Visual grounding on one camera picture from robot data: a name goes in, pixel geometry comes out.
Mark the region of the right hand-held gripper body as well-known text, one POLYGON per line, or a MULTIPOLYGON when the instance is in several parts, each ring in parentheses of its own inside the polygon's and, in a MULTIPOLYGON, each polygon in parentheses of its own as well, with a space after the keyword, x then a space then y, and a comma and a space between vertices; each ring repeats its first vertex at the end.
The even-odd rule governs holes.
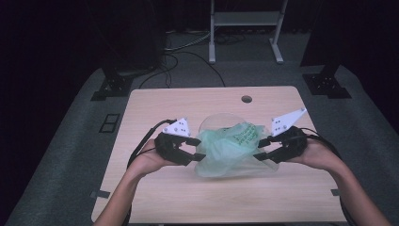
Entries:
POLYGON ((303 153, 307 140, 306 135, 295 123, 307 112, 305 107, 272 119, 271 142, 281 144, 270 153, 270 159, 275 163, 285 162, 303 153))

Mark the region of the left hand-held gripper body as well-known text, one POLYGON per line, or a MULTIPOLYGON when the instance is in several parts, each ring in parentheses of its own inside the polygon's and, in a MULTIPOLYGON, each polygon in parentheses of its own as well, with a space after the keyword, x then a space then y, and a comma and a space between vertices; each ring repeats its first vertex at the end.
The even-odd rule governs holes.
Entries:
POLYGON ((187 166, 192 161, 192 154, 180 147, 190 139, 190 135, 187 119, 176 120, 165 127, 155 139, 157 153, 169 162, 187 166))

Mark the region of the person's left hand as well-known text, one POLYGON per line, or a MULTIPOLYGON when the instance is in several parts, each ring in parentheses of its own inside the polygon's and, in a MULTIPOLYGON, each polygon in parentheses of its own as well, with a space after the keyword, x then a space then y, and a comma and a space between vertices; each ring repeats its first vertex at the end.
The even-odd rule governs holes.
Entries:
POLYGON ((161 157, 155 150, 154 140, 150 139, 131 163, 126 174, 129 179, 137 180, 166 166, 175 166, 175 163, 161 157))

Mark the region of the person's right hand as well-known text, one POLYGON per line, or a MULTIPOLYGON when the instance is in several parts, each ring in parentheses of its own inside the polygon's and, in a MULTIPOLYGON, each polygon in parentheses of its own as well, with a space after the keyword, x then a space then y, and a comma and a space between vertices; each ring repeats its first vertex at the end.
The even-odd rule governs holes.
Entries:
POLYGON ((346 169, 344 162, 321 141, 308 139, 308 147, 300 156, 289 159, 314 169, 338 173, 346 169))

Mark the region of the black stand base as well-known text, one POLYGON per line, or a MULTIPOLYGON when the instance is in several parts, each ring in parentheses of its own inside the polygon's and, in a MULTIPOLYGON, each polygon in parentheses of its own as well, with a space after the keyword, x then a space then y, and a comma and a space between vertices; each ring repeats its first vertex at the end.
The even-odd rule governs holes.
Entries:
POLYGON ((131 90, 133 78, 118 74, 114 65, 105 61, 101 67, 104 81, 95 91, 91 101, 105 101, 108 97, 127 97, 131 90))
POLYGON ((343 88, 335 78, 339 64, 326 64, 319 73, 302 75, 312 95, 324 95, 329 99, 351 99, 346 88, 343 88))

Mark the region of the large black box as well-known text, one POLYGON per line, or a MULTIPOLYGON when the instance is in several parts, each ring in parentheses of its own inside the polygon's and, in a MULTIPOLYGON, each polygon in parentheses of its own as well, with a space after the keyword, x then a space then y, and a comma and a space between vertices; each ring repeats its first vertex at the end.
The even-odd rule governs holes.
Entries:
POLYGON ((153 0, 106 0, 104 34, 124 65, 137 70, 160 64, 164 35, 153 0))

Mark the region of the white metal stand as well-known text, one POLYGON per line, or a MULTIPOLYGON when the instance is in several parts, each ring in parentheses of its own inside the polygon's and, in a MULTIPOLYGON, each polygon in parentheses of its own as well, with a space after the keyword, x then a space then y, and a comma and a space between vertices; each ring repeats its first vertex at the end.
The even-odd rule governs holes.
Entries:
POLYGON ((215 56, 215 30, 222 26, 274 26, 274 37, 268 41, 270 43, 275 60, 278 64, 283 64, 284 60, 279 50, 278 41, 285 17, 286 8, 289 0, 282 0, 279 11, 256 11, 256 12, 218 12, 215 11, 215 0, 211 0, 210 8, 210 33, 208 43, 208 60, 210 63, 216 62, 215 56))

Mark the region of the black floor socket frame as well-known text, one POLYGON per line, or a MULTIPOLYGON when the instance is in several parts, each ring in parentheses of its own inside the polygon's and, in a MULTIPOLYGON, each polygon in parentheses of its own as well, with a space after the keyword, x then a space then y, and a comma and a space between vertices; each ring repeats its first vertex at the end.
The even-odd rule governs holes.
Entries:
POLYGON ((114 133, 119 123, 120 114, 107 114, 104 118, 99 132, 100 133, 114 133))

